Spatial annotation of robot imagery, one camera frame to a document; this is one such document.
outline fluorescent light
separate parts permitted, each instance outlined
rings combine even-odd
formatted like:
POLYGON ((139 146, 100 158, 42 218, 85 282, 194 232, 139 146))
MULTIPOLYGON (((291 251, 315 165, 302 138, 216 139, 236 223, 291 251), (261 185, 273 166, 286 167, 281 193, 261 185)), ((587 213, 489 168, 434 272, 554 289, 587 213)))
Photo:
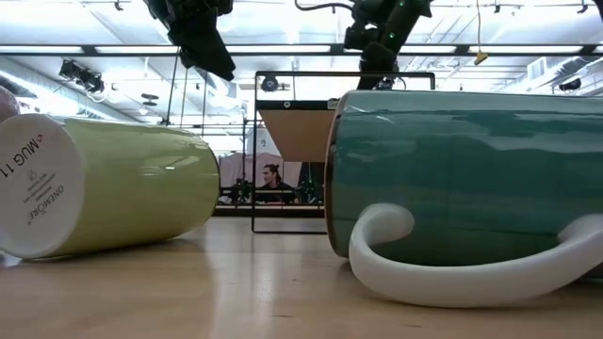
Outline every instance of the fluorescent light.
POLYGON ((56 53, 56 54, 73 54, 84 53, 80 46, 20 46, 8 45, 0 46, 0 53, 56 53))
POLYGON ((401 53, 454 53, 456 46, 402 46, 401 53))
MULTIPOLYGON (((482 46, 484 53, 575 53, 582 49, 582 46, 482 46)), ((478 46, 469 47, 469 52, 478 53, 478 46)))
POLYGON ((226 46, 230 53, 324 53, 330 52, 327 45, 238 45, 226 46))
POLYGON ((176 54, 178 46, 98 46, 94 47, 101 54, 176 54))

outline green mug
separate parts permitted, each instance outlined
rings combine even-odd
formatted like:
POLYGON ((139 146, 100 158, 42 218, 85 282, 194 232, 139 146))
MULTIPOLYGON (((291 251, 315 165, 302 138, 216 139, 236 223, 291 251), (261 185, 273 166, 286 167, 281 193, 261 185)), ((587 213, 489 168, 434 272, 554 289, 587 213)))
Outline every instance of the green mug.
POLYGON ((29 114, 0 124, 0 250, 27 259, 161 241, 211 217, 218 163, 160 126, 29 114))
POLYGON ((440 307, 543 295, 603 262, 603 100, 353 91, 326 182, 332 247, 379 294, 440 307))

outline wooden table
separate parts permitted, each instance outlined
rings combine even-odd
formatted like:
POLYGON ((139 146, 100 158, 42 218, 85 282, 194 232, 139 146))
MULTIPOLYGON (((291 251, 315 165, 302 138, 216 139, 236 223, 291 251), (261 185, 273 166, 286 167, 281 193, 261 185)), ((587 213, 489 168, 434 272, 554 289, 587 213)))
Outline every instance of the wooden table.
POLYGON ((167 243, 0 259, 0 338, 602 338, 603 285, 483 310, 378 299, 325 235, 253 235, 215 218, 167 243))

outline white mug handle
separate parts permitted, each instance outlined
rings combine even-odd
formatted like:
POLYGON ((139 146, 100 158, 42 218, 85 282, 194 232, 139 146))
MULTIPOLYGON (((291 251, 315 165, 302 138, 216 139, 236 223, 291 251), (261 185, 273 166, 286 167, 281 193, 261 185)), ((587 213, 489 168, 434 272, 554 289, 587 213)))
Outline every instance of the white mug handle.
POLYGON ((603 215, 570 223, 559 246, 525 258, 476 266, 394 262, 371 246, 407 236, 415 220, 391 203, 370 205, 351 234, 350 264, 369 289, 388 299, 434 307, 482 307, 537 297, 569 284, 603 262, 603 215))

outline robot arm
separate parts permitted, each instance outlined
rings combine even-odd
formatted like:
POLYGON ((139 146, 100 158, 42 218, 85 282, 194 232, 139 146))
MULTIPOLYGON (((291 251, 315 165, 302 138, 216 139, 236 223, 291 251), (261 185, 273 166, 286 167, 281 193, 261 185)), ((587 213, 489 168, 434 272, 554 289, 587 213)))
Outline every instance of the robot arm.
MULTIPOLYGON (((355 0, 351 8, 354 24, 346 31, 344 48, 363 51, 361 72, 396 72, 400 48, 410 36, 419 17, 431 18, 432 0, 355 0)), ((594 0, 603 19, 603 0, 594 0)), ((235 63, 216 28, 218 17, 233 10, 233 0, 144 0, 151 15, 169 30, 174 45, 180 46, 185 67, 210 72, 232 80, 235 63)), ((302 10, 345 7, 325 4, 302 10)), ((373 89, 382 79, 363 77, 358 89, 373 89)))
POLYGON ((151 15, 168 28, 168 37, 180 46, 186 68, 200 68, 233 80, 235 62, 218 33, 218 17, 233 11, 233 0, 144 0, 151 15))

